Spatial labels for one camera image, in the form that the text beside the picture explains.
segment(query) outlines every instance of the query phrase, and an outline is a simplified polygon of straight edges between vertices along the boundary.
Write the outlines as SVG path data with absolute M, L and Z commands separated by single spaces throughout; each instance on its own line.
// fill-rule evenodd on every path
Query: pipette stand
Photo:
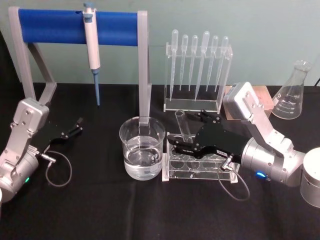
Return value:
M 165 82 L 164 82 L 164 105 L 163 111 L 200 111 L 205 109 L 207 112 L 220 113 L 222 100 L 224 96 L 225 86 L 228 80 L 229 70 L 231 61 L 233 58 L 233 51 L 231 45 L 228 45 L 224 60 L 222 64 L 221 74 L 218 81 L 218 87 L 215 92 L 216 76 L 218 70 L 218 64 L 221 54 L 221 47 L 219 46 L 215 53 L 213 61 L 213 68 L 210 77 L 210 84 L 206 91 L 206 83 L 209 69 L 209 62 L 212 58 L 211 47 L 209 46 L 205 53 L 205 59 L 203 64 L 201 85 L 200 90 L 195 100 L 197 77 L 199 72 L 200 58 L 201 58 L 201 47 L 198 46 L 195 54 L 193 74 L 191 78 L 191 86 L 189 91 L 189 71 L 191 62 L 191 46 L 189 45 L 186 50 L 185 63 L 184 63 L 184 74 L 182 79 L 182 86 L 180 90 L 180 67 L 182 58 L 182 47 L 178 46 L 176 51 L 176 62 L 174 75 L 174 87 L 172 98 L 170 100 L 170 81 L 171 81 L 171 66 L 172 66 L 172 51 L 171 45 L 167 42 L 165 48 Z
M 176 153 L 174 146 L 168 140 L 166 141 L 166 153 L 162 158 L 162 181 L 167 182 L 170 179 L 206 179 L 218 180 L 218 167 L 226 159 L 216 154 L 208 154 L 201 159 Z M 238 172 L 240 165 L 231 163 L 232 168 Z M 238 182 L 236 174 L 230 171 L 219 171 L 221 180 L 230 181 L 232 184 Z
M 19 78 L 26 98 L 36 99 L 28 50 L 33 55 L 45 89 L 39 99 L 50 102 L 57 87 L 41 54 L 38 43 L 86 44 L 83 14 L 79 10 L 22 9 L 8 10 Z M 138 50 L 139 115 L 149 116 L 151 82 L 149 72 L 148 12 L 104 12 L 96 14 L 100 45 L 131 46 Z

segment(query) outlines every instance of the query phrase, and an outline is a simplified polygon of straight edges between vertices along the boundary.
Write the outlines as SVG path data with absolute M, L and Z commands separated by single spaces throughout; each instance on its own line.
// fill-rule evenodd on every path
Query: blue led light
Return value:
M 267 176 L 263 173 L 263 172 L 261 172 L 261 171 L 257 171 L 256 173 L 255 173 L 255 175 L 258 177 L 258 178 L 261 178 L 261 179 L 265 179 Z

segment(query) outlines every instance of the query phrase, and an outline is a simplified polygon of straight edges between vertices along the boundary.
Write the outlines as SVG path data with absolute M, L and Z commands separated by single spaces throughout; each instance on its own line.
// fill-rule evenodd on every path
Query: blue bar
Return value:
M 86 44 L 82 11 L 19 9 L 25 43 Z M 100 45 L 138 46 L 138 16 L 97 11 Z

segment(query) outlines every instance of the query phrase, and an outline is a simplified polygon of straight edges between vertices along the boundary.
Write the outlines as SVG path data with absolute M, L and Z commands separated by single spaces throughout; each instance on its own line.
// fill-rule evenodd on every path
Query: sticker label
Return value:
M 217 150 L 216 153 L 217 153 L 217 154 L 220 154 L 220 155 L 222 155 L 222 156 L 228 157 L 228 154 L 226 154 L 226 153 L 223 152 L 223 151 Z

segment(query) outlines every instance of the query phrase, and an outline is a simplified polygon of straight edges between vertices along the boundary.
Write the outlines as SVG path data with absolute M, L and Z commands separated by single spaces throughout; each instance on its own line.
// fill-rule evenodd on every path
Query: wooden block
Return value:
M 224 94 L 227 94 L 232 86 L 225 86 Z M 274 109 L 274 102 L 269 94 L 269 91 L 266 86 L 252 86 L 255 94 L 257 95 L 261 104 L 264 105 L 264 112 L 269 118 L 272 110 Z M 227 120 L 234 120 L 230 115 L 228 109 L 224 108 L 225 116 Z

